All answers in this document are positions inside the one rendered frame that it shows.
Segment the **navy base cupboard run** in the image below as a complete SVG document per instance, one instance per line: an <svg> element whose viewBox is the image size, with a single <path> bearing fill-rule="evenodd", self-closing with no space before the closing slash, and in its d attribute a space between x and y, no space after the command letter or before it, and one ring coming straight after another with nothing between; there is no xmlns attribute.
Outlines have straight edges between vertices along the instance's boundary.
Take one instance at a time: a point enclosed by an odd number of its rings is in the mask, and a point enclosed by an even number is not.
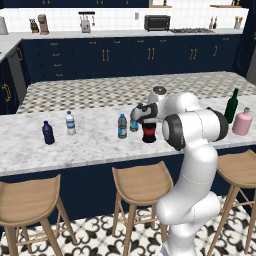
<svg viewBox="0 0 256 256"><path fill-rule="evenodd" d="M239 39L237 34L26 39L22 48L34 83L230 71Z"/></svg>

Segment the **dark fridge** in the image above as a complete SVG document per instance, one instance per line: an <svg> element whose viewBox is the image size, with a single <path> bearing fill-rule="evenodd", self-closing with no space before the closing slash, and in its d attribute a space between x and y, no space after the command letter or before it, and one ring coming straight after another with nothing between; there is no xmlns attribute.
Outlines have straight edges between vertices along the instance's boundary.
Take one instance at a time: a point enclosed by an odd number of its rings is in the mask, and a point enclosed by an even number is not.
<svg viewBox="0 0 256 256"><path fill-rule="evenodd" d="M235 54L233 71L256 86L256 0L240 0L240 5L249 11Z"/></svg>

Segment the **dark red glass bottle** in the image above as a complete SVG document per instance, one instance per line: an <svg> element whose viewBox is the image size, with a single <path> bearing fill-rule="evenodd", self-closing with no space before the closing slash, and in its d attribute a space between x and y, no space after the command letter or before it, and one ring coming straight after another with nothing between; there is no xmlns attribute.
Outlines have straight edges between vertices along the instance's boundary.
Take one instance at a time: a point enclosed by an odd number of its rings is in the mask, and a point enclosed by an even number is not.
<svg viewBox="0 0 256 256"><path fill-rule="evenodd" d="M156 131L156 124L155 123L143 123L143 138L142 140L145 143L153 143L156 141L155 131Z"/></svg>

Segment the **navy side cupboard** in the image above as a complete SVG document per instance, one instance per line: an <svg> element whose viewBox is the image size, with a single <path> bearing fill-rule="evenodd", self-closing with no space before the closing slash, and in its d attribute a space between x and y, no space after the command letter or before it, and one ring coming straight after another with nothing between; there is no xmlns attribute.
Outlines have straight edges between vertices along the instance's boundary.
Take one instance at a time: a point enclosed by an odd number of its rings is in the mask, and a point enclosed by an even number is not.
<svg viewBox="0 0 256 256"><path fill-rule="evenodd" d="M0 63L0 115L15 114L19 99L12 78L8 60Z"/></svg>

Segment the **knife block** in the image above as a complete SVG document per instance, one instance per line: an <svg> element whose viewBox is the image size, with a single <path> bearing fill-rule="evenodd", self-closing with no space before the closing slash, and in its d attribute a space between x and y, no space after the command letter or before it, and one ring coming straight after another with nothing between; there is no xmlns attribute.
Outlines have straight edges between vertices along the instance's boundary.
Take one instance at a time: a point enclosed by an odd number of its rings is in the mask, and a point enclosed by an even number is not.
<svg viewBox="0 0 256 256"><path fill-rule="evenodd" d="M32 33L39 33L39 28L35 19L29 19L29 21L30 21L30 28L32 30Z"/></svg>

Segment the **grey bottle with blue cap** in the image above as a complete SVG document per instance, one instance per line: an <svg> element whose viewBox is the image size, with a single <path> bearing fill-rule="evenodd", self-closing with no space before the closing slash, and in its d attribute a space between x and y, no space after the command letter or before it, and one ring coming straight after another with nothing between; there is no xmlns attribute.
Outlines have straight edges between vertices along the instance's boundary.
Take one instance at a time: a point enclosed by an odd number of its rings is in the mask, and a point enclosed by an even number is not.
<svg viewBox="0 0 256 256"><path fill-rule="evenodd" d="M118 118L118 137L125 139L127 137L127 120L124 114Z"/></svg>

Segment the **rail with hanging tools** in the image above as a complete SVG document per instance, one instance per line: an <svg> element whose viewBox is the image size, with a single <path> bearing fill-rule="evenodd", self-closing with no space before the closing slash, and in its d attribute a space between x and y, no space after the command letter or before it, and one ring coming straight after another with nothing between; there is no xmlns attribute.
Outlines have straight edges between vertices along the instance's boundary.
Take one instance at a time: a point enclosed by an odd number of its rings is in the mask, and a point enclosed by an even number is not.
<svg viewBox="0 0 256 256"><path fill-rule="evenodd" d="M80 16L80 26L86 26L89 24L89 15L94 15L95 12L94 11L79 11L78 12L79 16Z"/></svg>

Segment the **black toaster oven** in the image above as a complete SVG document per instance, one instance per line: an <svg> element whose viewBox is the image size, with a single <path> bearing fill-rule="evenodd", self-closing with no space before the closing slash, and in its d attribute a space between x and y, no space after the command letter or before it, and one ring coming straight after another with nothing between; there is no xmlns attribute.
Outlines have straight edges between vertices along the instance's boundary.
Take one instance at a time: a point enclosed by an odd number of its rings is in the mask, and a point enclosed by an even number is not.
<svg viewBox="0 0 256 256"><path fill-rule="evenodd" d="M171 17L167 15L146 15L144 29L146 31L168 31Z"/></svg>

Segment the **white plastic water bottle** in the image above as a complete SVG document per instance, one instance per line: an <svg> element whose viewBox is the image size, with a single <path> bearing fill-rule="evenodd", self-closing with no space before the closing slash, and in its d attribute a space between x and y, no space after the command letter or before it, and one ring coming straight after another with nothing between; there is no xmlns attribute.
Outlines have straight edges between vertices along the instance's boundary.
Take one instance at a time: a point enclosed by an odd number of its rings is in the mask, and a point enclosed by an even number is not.
<svg viewBox="0 0 256 256"><path fill-rule="evenodd" d="M75 120L70 111L67 112L66 126L67 126L67 133L69 135L74 135L76 133Z"/></svg>

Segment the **grey dishwasher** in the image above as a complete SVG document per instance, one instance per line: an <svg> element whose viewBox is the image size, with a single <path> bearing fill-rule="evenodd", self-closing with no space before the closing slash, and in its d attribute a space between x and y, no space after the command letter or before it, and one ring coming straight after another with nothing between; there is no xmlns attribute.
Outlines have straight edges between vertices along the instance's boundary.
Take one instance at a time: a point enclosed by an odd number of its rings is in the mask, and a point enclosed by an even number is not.
<svg viewBox="0 0 256 256"><path fill-rule="evenodd" d="M7 59L10 66L14 85L18 94L19 103L23 104L23 100L27 93L27 87L18 56L18 50L13 49L7 56Z"/></svg>

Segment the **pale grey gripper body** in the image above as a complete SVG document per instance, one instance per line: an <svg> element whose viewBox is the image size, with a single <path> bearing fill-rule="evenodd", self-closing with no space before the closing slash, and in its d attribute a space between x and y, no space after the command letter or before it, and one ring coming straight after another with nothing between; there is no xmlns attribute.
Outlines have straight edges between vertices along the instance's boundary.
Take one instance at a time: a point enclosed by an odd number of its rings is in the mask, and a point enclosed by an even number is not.
<svg viewBox="0 0 256 256"><path fill-rule="evenodd" d="M130 119L140 124L147 123L146 116L148 115L148 106L139 103L131 112Z"/></svg>

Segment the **black hob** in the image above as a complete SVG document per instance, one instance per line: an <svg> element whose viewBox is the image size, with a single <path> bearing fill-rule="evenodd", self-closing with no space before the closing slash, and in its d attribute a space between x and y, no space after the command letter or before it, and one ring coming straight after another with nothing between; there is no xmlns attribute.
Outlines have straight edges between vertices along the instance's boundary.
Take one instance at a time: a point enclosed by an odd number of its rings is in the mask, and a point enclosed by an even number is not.
<svg viewBox="0 0 256 256"><path fill-rule="evenodd" d="M172 33L213 33L212 30L207 28L173 28L170 29Z"/></svg>

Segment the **dark blue plastic bottle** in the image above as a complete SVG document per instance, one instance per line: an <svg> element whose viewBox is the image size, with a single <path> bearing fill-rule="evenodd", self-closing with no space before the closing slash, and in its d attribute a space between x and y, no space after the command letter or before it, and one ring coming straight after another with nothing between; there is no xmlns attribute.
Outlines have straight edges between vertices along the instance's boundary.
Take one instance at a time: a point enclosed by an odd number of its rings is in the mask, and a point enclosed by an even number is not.
<svg viewBox="0 0 256 256"><path fill-rule="evenodd" d="M47 145L51 145L55 142L52 126L47 121L44 121L42 132Z"/></svg>

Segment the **green glass bottle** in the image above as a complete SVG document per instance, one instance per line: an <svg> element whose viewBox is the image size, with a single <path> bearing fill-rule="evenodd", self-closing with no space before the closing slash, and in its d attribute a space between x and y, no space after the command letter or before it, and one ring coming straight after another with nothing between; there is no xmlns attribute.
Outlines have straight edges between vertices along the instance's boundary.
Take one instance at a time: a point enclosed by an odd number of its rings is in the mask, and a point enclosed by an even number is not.
<svg viewBox="0 0 256 256"><path fill-rule="evenodd" d="M232 97L228 100L227 102L227 106L225 109L225 114L224 116L226 117L227 121L229 124L232 123L236 109L237 109L237 105L238 105L238 99L237 99L237 95L238 95L238 88L234 89L233 95Z"/></svg>

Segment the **brown coffee machine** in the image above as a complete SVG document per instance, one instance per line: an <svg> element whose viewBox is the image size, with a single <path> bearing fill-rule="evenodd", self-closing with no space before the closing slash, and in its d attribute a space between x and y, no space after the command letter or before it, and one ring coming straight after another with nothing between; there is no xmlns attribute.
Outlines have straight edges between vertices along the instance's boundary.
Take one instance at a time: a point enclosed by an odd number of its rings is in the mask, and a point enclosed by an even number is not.
<svg viewBox="0 0 256 256"><path fill-rule="evenodd" d="M39 14L38 15L38 22L40 26L40 34L41 35L47 35L49 33L48 25L47 25L47 19L45 14Z"/></svg>

